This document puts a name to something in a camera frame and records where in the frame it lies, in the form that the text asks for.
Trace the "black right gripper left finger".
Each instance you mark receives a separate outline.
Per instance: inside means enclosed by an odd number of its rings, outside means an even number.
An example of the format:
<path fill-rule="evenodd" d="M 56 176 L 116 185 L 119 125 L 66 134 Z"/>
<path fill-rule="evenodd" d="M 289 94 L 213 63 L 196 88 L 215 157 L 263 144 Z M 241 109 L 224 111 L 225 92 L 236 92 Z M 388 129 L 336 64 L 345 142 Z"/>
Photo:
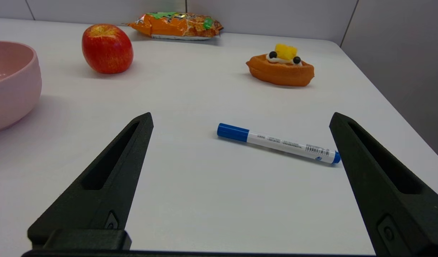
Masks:
<path fill-rule="evenodd" d="M 129 250 L 125 231 L 153 129 L 132 119 L 29 227 L 33 250 Z"/>

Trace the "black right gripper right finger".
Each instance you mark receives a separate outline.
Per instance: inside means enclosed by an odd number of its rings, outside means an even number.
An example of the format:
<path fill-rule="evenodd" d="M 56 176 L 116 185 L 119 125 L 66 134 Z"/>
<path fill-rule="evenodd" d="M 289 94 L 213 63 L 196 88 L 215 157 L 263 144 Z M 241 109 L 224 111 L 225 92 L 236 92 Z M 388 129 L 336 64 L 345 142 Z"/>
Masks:
<path fill-rule="evenodd" d="M 438 257 L 438 194 L 350 117 L 329 127 L 376 255 Z"/>

